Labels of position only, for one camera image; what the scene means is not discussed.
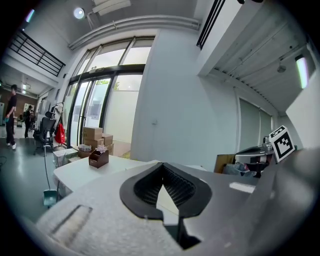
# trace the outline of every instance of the glass door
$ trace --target glass door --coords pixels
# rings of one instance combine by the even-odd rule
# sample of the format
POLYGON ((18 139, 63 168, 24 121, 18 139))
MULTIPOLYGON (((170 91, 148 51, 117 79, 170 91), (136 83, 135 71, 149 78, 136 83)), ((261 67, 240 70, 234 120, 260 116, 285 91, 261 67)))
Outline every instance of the glass door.
POLYGON ((81 144, 80 135, 81 135, 81 128, 83 122, 83 112, 85 107, 85 101, 88 96, 88 92, 90 91, 90 86, 92 82, 86 81, 80 84, 80 88, 78 94, 75 99, 75 104, 72 113, 72 120, 71 120, 71 129, 70 129, 70 144, 71 146, 75 147, 81 144))
POLYGON ((84 127, 99 127, 102 108, 107 90, 110 86, 110 78, 95 81, 84 111, 84 127))
POLYGON ((111 92, 104 133, 113 135, 113 155, 130 158, 131 138, 142 75, 119 75, 111 92))
POLYGON ((72 105, 72 101, 73 101, 75 93, 76 93, 77 85, 78 85, 77 83, 74 83, 74 84, 70 84, 68 86, 67 93, 65 94, 65 97, 63 100, 63 102, 64 102, 63 111, 66 113, 65 114, 66 122, 63 124, 63 128, 65 130, 66 141, 67 141, 67 137, 68 137, 67 130, 68 130, 69 113, 71 111, 71 105, 72 105))

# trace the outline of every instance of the ceiling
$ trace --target ceiling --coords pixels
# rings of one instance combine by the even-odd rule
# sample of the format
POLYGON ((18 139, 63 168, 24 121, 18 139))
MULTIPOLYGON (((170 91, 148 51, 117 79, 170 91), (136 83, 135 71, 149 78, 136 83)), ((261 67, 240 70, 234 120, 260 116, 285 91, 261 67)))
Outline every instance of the ceiling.
MULTIPOLYGON (((90 14, 94 28, 121 19, 145 15, 173 15, 193 18, 197 0, 130 0, 131 6, 104 15, 90 14)), ((74 9, 80 7, 89 14, 96 7, 92 0, 43 0, 35 8, 35 20, 46 20, 68 43, 72 43, 91 31, 87 18, 76 19, 74 9)))
POLYGON ((304 33, 279 6, 264 4, 214 69, 248 85, 283 113, 302 90, 295 61, 300 54, 311 73, 304 33), (285 72, 277 71, 280 64, 285 72))
POLYGON ((17 85, 22 89, 22 84, 27 84, 26 91, 35 95, 40 94, 46 89, 51 89, 45 83, 28 76, 13 67, 10 67, 4 63, 0 65, 0 80, 6 85, 17 85))

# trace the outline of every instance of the floor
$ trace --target floor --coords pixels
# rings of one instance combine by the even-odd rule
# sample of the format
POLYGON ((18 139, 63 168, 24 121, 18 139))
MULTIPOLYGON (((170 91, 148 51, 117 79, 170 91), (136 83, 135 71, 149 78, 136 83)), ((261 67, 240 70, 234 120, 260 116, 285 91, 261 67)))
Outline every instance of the floor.
POLYGON ((113 140, 113 155, 116 157, 121 157, 122 155, 128 153, 131 149, 131 143, 120 141, 120 140, 113 140))
MULTIPOLYGON (((34 151, 34 139, 24 138, 23 128, 18 127, 15 133, 23 138, 15 140, 16 150, 6 146, 6 139, 0 138, 0 162, 5 162, 0 171, 1 192, 7 199, 11 209, 16 215, 24 216, 36 222, 47 210, 43 205, 43 191, 48 189, 45 172, 45 158, 41 150, 36 155, 34 151)), ((53 153, 48 152, 46 165, 51 188, 55 189, 52 179, 54 164, 53 153)))
MULTIPOLYGON (((15 139, 24 139, 25 138, 25 130, 26 125, 25 123, 22 123, 22 127, 14 127, 14 138, 15 139)), ((33 138, 33 131, 29 131, 28 136, 30 138, 33 138)), ((1 125, 0 126, 0 138, 6 138, 7 132, 6 132, 6 126, 1 125)))

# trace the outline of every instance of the black shirt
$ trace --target black shirt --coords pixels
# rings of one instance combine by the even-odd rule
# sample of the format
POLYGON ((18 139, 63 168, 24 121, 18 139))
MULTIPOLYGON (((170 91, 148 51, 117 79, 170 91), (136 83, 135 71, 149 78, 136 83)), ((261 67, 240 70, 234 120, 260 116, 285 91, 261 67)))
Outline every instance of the black shirt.
POLYGON ((16 107, 16 106, 17 106, 17 96, 13 95, 13 96, 11 96, 11 98, 8 102, 8 106, 6 107, 5 115, 8 115, 10 110, 12 109, 12 107, 16 107))
POLYGON ((27 110, 26 112, 25 112, 25 122, 26 123, 30 123, 30 111, 29 110, 27 110))

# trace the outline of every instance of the light fixture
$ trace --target light fixture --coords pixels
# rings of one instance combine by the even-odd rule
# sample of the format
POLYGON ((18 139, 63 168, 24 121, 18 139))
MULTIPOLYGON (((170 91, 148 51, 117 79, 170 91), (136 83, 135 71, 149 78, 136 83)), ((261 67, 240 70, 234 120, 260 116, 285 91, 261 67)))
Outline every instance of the light fixture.
POLYGON ((25 21, 26 21, 26 22, 30 22, 30 20, 31 20, 31 18, 32 18, 32 15, 34 15, 34 13, 35 13, 35 10, 32 9, 32 10, 29 12, 28 16, 25 18, 25 21))
POLYGON ((303 55, 299 55, 295 58, 296 65, 298 67, 301 88, 306 88, 308 84, 308 67, 306 58, 303 55))
POLYGON ((84 11, 84 9, 82 9, 80 7, 77 7, 77 8, 74 9, 73 15, 77 19, 82 19, 85 16, 85 11, 84 11))
POLYGON ((278 73, 283 73, 286 71, 286 69, 287 69, 286 66, 281 65, 281 63, 279 63, 279 67, 276 71, 278 71, 278 73))

